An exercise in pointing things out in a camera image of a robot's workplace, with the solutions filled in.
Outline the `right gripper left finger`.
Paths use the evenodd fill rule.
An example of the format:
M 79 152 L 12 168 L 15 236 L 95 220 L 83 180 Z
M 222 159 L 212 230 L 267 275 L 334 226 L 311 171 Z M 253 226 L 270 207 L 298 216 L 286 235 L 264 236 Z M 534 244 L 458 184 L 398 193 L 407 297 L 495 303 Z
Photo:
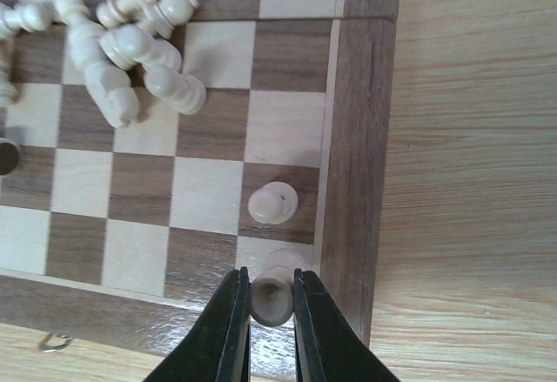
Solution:
M 230 271 L 183 341 L 150 373 L 151 381 L 250 379 L 250 282 Z

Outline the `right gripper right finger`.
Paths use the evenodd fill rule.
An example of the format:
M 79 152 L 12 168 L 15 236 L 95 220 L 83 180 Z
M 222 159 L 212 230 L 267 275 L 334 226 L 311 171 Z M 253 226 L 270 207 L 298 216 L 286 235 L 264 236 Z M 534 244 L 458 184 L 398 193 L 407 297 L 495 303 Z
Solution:
M 360 341 L 314 271 L 294 272 L 298 381 L 396 381 Z

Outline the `white rook piece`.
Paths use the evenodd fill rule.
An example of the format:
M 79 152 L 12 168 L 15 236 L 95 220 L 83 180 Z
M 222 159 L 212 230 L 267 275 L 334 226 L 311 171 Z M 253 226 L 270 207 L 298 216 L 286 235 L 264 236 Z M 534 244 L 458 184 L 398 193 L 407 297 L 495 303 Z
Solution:
M 258 323 L 277 327 L 290 319 L 294 309 L 294 273 L 305 267 L 305 260 L 287 249 L 265 257 L 260 274 L 250 287 L 250 312 Z

